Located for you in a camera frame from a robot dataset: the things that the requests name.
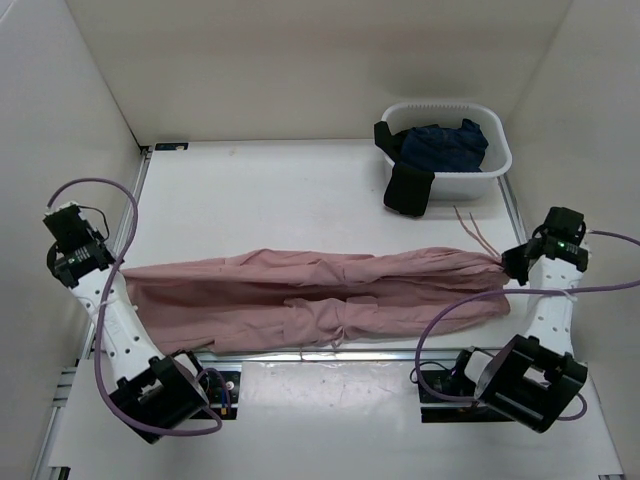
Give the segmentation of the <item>pink drawstring trousers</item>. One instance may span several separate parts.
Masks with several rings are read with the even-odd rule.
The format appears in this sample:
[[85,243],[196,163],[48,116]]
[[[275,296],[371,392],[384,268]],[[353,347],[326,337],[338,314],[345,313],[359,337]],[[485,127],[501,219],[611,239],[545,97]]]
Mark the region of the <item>pink drawstring trousers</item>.
[[260,249],[129,268],[124,278],[166,354],[410,338],[428,325],[449,334],[510,311],[500,260],[451,247],[381,256]]

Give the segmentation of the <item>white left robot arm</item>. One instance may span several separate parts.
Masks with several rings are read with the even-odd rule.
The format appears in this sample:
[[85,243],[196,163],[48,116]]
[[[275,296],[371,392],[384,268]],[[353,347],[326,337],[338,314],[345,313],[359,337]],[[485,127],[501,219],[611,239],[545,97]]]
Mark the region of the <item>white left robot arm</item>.
[[119,410],[145,425],[174,429],[208,405],[210,377],[191,353],[166,356],[153,344],[132,305],[121,273],[106,285],[115,257],[105,238],[75,202],[47,213],[54,237],[47,266],[70,290],[93,324],[104,313],[101,350],[115,386],[107,389]]

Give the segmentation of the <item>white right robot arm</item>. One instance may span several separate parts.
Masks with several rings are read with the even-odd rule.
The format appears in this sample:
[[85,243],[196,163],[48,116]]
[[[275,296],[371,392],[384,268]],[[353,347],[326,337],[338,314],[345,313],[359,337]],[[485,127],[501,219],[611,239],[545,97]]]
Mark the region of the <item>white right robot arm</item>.
[[560,418],[587,378],[587,368],[574,358],[569,294],[588,266],[585,234],[583,214],[552,207],[527,243],[502,254],[505,273],[531,291],[530,325],[495,355],[471,350],[449,375],[455,396],[474,398],[538,433]]

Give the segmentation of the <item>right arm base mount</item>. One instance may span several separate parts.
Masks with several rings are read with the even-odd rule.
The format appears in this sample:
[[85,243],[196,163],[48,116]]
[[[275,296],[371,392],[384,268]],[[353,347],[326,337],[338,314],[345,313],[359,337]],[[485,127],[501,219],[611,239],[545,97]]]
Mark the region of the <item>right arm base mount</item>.
[[[438,393],[450,396],[470,396],[475,385],[462,374],[451,372],[442,363],[427,360],[420,363],[425,382]],[[485,406],[465,406],[447,403],[428,393],[418,382],[416,369],[409,374],[411,383],[418,387],[421,422],[423,424],[504,423],[511,419]]]

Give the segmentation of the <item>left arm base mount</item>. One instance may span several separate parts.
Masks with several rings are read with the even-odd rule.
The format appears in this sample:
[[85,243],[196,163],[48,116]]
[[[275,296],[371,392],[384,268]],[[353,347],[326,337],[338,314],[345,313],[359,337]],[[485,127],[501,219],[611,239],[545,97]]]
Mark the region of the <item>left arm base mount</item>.
[[209,409],[222,420],[237,418],[242,380],[240,369],[223,368],[214,371],[210,367],[206,369],[206,373],[199,373],[196,380],[207,395]]

